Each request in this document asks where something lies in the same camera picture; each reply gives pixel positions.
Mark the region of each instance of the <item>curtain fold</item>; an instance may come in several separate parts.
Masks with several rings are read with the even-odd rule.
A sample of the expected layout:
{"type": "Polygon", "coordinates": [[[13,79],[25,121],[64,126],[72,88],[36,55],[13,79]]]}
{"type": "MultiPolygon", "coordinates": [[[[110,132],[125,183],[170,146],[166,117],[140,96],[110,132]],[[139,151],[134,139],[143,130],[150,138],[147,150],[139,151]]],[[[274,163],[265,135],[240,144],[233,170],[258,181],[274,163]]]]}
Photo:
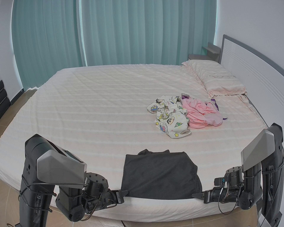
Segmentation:
{"type": "Polygon", "coordinates": [[[82,15],[88,66],[179,65],[214,41],[216,0],[84,0],[82,15]]]}
{"type": "Polygon", "coordinates": [[[82,66],[76,1],[14,0],[12,41],[24,90],[63,68],[82,66]]]}
{"type": "Polygon", "coordinates": [[[214,41],[217,0],[14,0],[12,41],[24,89],[63,68],[174,64],[214,41]]]}

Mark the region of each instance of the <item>mattress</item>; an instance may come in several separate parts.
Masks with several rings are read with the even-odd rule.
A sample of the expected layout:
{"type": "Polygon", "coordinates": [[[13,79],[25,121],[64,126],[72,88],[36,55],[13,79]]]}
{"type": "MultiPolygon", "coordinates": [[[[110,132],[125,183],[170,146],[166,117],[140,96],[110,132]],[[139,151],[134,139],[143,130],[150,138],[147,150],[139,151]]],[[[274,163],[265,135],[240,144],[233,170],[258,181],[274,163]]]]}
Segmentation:
{"type": "MultiPolygon", "coordinates": [[[[171,139],[156,128],[146,107],[160,95],[187,93],[208,99],[205,88],[186,66],[108,65],[57,72],[19,110],[0,139],[0,178],[20,189],[25,141],[38,133],[69,150],[101,174],[110,189],[120,189],[126,154],[148,149],[185,151],[198,166],[203,190],[214,178],[241,165],[241,150],[265,128],[246,96],[215,97],[223,117],[218,127],[192,129],[171,139]]],[[[229,211],[234,204],[221,204],[229,211]]],[[[198,199],[155,200],[125,197],[125,203],[95,216],[139,222],[172,221],[219,213],[217,203],[198,199]]]]}

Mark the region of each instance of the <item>pillow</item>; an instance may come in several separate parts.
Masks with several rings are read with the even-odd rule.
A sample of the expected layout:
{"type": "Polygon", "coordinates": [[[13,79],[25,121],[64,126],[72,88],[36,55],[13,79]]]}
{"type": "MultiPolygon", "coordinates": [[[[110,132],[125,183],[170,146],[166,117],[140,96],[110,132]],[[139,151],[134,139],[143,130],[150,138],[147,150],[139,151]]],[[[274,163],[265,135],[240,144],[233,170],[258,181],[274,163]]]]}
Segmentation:
{"type": "Polygon", "coordinates": [[[201,80],[209,98],[214,95],[247,94],[246,87],[218,62],[210,60],[188,60],[182,63],[194,71],[201,80]]]}

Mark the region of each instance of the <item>white headboard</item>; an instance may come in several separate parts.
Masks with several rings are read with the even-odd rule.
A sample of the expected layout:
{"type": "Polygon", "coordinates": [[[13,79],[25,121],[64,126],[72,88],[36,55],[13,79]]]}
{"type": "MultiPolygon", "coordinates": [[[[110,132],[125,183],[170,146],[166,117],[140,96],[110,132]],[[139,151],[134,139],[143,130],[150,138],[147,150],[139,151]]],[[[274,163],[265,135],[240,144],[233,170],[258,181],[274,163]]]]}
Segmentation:
{"type": "Polygon", "coordinates": [[[223,35],[219,63],[247,88],[247,97],[268,126],[284,129],[284,69],[257,50],[223,35]]]}

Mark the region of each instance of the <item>wall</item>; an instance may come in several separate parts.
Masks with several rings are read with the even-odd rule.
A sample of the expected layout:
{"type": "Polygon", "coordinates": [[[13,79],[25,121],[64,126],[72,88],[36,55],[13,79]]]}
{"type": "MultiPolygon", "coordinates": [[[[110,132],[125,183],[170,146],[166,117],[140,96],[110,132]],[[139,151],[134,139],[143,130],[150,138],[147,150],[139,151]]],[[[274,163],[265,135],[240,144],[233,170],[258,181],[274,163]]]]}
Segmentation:
{"type": "Polygon", "coordinates": [[[0,0],[0,79],[10,100],[23,88],[12,45],[12,8],[13,0],[0,0]]]}
{"type": "Polygon", "coordinates": [[[284,0],[218,0],[216,25],[215,45],[226,34],[284,68],[284,0]]]}

